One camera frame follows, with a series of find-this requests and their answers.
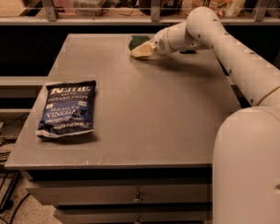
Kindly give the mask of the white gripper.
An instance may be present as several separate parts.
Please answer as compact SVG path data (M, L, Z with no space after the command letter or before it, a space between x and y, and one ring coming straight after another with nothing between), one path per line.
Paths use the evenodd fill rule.
M168 29L162 29L158 31L151 39L150 42L147 41L140 46L132 49L130 55L134 58L148 57L152 56L154 51L158 54L168 54L172 50L170 48L168 38L167 38Z

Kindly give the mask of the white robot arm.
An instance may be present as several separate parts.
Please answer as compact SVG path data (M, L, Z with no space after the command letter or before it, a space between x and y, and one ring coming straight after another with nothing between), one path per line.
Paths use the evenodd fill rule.
M280 224L280 70L230 35L208 7L131 49L134 58L208 48L249 102L220 125L213 224Z

